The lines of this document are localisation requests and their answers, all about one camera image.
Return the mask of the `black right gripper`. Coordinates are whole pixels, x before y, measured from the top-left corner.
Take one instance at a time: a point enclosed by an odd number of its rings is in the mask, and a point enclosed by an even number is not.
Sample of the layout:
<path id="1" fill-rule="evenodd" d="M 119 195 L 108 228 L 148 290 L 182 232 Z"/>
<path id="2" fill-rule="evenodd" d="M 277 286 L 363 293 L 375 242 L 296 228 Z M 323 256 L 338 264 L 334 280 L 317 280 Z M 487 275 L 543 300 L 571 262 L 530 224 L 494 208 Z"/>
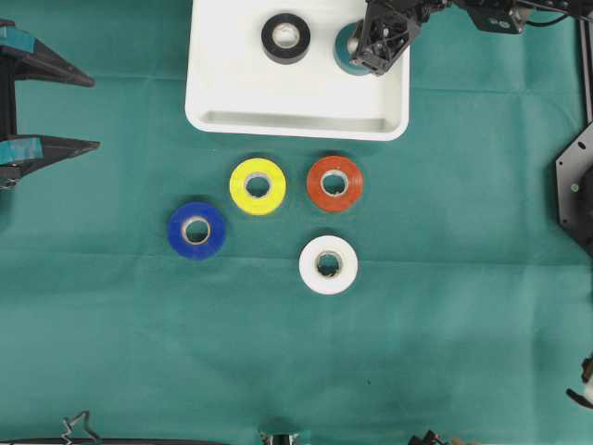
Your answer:
<path id="1" fill-rule="evenodd" d="M 433 12 L 433 1 L 367 1 L 352 35 L 357 46 L 350 62 L 376 76 L 386 74 Z"/>

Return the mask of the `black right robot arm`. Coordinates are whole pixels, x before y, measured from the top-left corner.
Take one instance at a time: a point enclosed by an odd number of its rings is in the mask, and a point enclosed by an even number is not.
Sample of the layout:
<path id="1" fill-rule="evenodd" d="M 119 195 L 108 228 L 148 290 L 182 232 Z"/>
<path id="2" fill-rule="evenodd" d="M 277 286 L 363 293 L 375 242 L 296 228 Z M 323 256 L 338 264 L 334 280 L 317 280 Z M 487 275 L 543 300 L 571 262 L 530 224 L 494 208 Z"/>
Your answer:
<path id="1" fill-rule="evenodd" d="M 450 6 L 463 9 L 482 32 L 519 34 L 526 26 L 551 26 L 529 19 L 535 10 L 558 13 L 582 21 L 592 20 L 590 1 L 369 1 L 347 47 L 349 63 L 376 76 L 386 74 L 402 56 L 430 17 Z"/>

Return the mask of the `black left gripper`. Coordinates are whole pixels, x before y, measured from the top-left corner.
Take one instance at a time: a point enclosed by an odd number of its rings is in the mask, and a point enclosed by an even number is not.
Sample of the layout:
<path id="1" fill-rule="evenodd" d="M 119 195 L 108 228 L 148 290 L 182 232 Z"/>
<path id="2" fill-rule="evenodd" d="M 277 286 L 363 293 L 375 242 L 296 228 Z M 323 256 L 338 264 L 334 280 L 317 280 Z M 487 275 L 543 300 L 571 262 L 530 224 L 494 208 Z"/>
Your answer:
<path id="1" fill-rule="evenodd" d="M 16 135 L 15 81 L 36 80 L 91 88 L 95 80 L 14 21 L 1 19 L 1 188 L 20 174 L 72 159 L 100 147 L 96 141 L 48 135 Z"/>

